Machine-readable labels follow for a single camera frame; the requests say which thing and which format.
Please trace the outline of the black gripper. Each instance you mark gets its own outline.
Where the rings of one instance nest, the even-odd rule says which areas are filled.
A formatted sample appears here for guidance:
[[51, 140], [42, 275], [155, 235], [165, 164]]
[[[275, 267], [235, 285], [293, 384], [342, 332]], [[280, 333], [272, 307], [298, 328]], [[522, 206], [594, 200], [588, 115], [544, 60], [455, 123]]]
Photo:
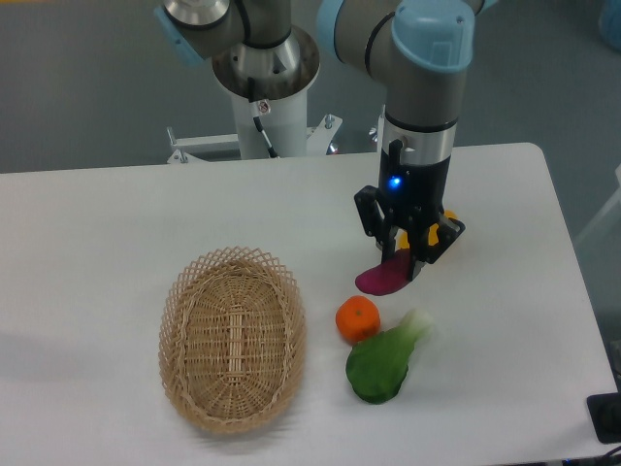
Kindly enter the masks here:
[[[413, 229], [408, 231], [407, 271], [407, 280], [412, 282], [424, 265], [434, 264], [455, 243], [465, 224], [457, 218], [440, 217], [450, 158], [431, 165], [411, 165], [403, 160], [405, 155], [405, 145], [399, 139], [382, 150], [378, 187], [364, 186], [354, 195], [354, 202], [366, 235], [373, 237], [381, 250], [381, 263], [395, 253], [398, 227]], [[433, 245], [429, 241], [432, 224], [437, 237]]]

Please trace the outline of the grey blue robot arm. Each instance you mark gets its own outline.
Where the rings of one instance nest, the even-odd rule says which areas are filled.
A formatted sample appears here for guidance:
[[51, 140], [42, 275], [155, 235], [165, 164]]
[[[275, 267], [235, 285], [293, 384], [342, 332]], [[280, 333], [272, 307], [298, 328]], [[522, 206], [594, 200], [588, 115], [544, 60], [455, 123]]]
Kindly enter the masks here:
[[243, 158], [310, 153], [307, 90], [319, 54], [386, 88], [376, 185], [354, 202], [381, 252], [356, 278], [363, 292], [397, 291], [464, 232], [443, 194], [483, 1], [325, 1], [316, 32], [294, 25], [287, 1], [163, 1], [165, 35], [186, 61], [209, 61], [229, 93]]

